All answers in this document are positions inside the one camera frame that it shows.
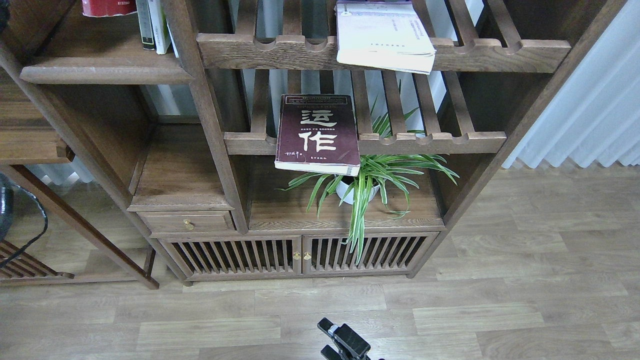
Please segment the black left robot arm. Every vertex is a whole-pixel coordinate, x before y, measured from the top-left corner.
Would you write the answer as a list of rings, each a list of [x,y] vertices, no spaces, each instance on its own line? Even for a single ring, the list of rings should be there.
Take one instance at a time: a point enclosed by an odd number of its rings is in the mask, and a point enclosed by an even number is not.
[[[42,237],[46,231],[48,230],[49,219],[46,213],[45,207],[42,205],[41,201],[30,191],[25,189],[16,183],[11,182],[9,178],[4,174],[0,174],[1,178],[1,198],[0,198],[0,207],[1,207],[1,215],[0,215],[0,237],[1,244],[6,243],[6,236],[13,224],[14,220],[14,190],[13,188],[18,188],[23,193],[26,193],[38,206],[39,211],[43,217],[43,229],[42,231],[36,235],[34,238],[29,240],[25,245],[23,245],[18,250],[14,250],[5,260],[2,260],[0,264],[0,268],[6,267],[10,262],[16,259],[18,256],[22,255],[29,246],[34,244],[40,237]]]

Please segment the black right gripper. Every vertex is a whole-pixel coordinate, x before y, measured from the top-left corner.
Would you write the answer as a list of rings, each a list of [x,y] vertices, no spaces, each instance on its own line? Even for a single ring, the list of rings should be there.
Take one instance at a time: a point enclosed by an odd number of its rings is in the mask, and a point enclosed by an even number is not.
[[[370,344],[356,333],[348,324],[336,325],[334,322],[323,317],[318,321],[317,328],[336,344],[338,351],[331,346],[325,345],[320,353],[327,360],[370,360],[368,351]]]

